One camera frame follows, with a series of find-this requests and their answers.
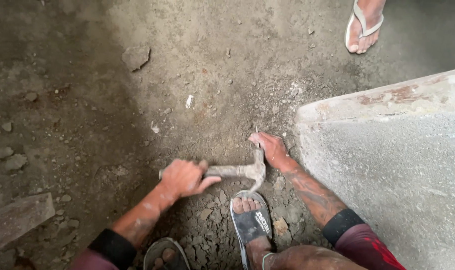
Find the hand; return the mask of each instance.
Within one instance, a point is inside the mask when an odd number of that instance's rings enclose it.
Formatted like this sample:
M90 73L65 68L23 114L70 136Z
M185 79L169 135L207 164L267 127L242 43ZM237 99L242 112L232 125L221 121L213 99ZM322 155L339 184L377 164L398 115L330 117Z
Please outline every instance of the hand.
M257 132L251 134L249 141L260 144L260 147L264 149L267 162L276 169L282 170L292 160L283 139L278 136L267 134L266 132Z
M206 188L221 181L212 176L202 179L209 165L203 160L197 165L193 161L175 159L164 171L160 185L173 192L175 198L201 194Z

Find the person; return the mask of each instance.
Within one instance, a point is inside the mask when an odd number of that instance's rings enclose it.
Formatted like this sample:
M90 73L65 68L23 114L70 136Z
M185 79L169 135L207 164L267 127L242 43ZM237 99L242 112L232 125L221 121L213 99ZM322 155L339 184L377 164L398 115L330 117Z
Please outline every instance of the person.
M335 251L298 245L274 253L269 239L271 221L264 200L258 193L241 191L231 200L231 215L241 244L244 269L405 270L368 224L289 156L281 138L256 132L249 140L259 143L267 162L291 181ZM74 260L71 269L127 269L136 249L166 209L179 198L200 194L221 180L219 177L202 180L207 168L206 161L195 164L177 159L172 162L159 184L110 229L104 230ZM144 269L190 268L182 247L173 239L163 238L147 250Z
M345 46L351 53L365 53L379 38L386 0L355 0L347 23Z

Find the flip-flop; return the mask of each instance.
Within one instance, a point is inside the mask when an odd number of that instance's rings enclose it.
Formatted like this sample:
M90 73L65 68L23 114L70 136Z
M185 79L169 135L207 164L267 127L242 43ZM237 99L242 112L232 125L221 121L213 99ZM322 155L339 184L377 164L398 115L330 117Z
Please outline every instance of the flip-flop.
M355 17L361 22L361 26L362 26L362 32L359 34L359 39L361 39L362 37L367 37L370 34L376 32L380 28L382 22L384 21L384 16L381 15L380 16L380 21L378 22L378 24L376 24L373 28L367 29L366 17L364 17L364 14L362 13L361 8L359 8L359 6L357 5L358 1L359 0L354 0L354 6L352 8L351 16L349 18L349 22L347 23L346 35L345 35L345 41L344 42L345 42L345 45L346 45L346 49L348 49L348 50L349 50L349 37L351 35L350 29L351 29L352 23L354 22L354 18Z
M189 262L181 245L174 239L164 237L154 242L146 252L144 257L144 270L152 270L154 267L154 260L162 258L165 249L172 249L176 252L174 258L170 261L164 262L161 270L190 270Z
M248 197L260 202L262 208L236 214L232 207L234 198ZM271 217L266 202L257 192L249 192L248 190L239 191L236 196L231 199L231 216L236 229L237 238L241 247L242 266L244 270L251 270L248 254L246 252L246 244L260 237L267 236L272 239Z

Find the claw hammer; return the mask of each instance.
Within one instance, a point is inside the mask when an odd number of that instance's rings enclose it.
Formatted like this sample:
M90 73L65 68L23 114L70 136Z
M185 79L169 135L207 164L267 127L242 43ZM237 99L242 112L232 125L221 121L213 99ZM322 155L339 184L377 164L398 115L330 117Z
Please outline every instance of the claw hammer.
M162 179L165 169L159 171L159 179ZM266 179L266 165L264 164L264 150L254 150L254 164L237 166L210 166L204 177L246 177L255 181L249 192L255 192Z

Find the foot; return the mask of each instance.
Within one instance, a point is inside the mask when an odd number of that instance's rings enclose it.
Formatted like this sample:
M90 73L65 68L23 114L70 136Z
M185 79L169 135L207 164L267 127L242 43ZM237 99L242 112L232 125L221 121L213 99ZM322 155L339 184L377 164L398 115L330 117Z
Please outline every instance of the foot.
M171 248L164 249L162 258L156 258L156 260L154 260L154 267L152 268L152 270L161 269L163 267L164 263L174 259L175 255L176 255L176 252L173 249L171 249Z
M261 209L262 205L259 201L253 200L251 198L234 198L233 199L233 211L236 214L242 214L244 212L253 211L256 209ZM271 252L272 246L269 242L267 236L260 236L249 243L246 244L246 252L248 254L249 261L251 266L254 267L254 270L262 270L262 258ZM272 256L268 256L264 260L264 270L269 270L270 261Z
M359 0L357 5L362 10L364 17L366 18L367 29L374 27L380 22L385 3L386 0ZM349 52L356 52L358 54L365 53L366 50L370 46L374 45L379 38L379 29L369 36L363 36L359 39L361 33L361 22L355 16L350 27L349 41L347 43L347 49Z

